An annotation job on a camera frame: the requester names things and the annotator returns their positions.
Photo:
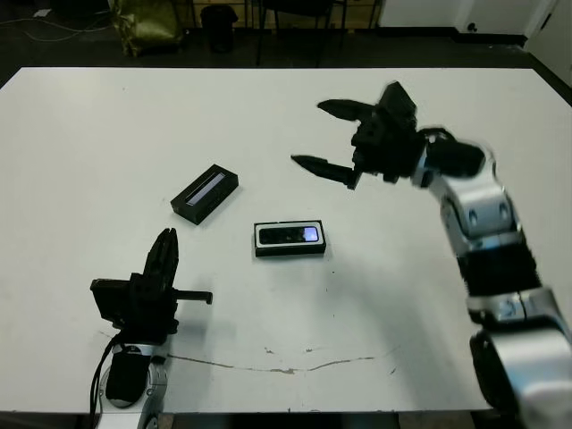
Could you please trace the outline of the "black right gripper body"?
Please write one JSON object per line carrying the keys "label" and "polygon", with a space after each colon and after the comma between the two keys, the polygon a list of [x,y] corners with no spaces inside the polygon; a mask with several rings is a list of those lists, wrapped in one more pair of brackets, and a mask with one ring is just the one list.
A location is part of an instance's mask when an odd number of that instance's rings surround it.
{"label": "black right gripper body", "polygon": [[417,134],[414,114],[394,114],[373,110],[357,127],[351,139],[352,161],[357,170],[395,183],[409,178],[424,152],[425,143]]}

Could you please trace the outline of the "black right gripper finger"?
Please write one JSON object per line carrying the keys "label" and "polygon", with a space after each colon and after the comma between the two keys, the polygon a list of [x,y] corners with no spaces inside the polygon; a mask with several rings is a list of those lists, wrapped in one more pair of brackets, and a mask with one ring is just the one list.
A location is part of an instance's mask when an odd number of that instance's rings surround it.
{"label": "black right gripper finger", "polygon": [[349,122],[372,122],[379,118],[374,106],[350,99],[327,99],[316,105],[328,114]]}
{"label": "black right gripper finger", "polygon": [[362,172],[359,170],[331,164],[326,159],[316,156],[291,155],[290,159],[315,176],[342,183],[351,190],[356,188],[362,175]]}

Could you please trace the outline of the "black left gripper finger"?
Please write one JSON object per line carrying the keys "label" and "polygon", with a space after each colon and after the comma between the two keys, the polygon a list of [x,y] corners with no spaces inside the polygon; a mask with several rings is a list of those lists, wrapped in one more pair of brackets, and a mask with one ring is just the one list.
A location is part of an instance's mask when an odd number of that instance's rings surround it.
{"label": "black left gripper finger", "polygon": [[179,243],[177,231],[171,228],[165,242],[165,284],[172,288],[179,263]]}
{"label": "black left gripper finger", "polygon": [[170,230],[164,229],[156,238],[147,254],[143,278],[151,286],[158,289],[166,289],[168,286],[168,262]]}

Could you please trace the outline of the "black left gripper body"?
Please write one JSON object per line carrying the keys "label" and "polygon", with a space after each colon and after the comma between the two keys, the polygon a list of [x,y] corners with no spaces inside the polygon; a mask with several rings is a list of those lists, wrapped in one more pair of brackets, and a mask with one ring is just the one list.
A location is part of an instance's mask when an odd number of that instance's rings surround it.
{"label": "black left gripper body", "polygon": [[180,300],[213,304],[211,291],[177,290],[174,280],[174,273],[133,273],[114,292],[111,316],[121,331],[121,342],[163,344],[178,330],[175,313]]}

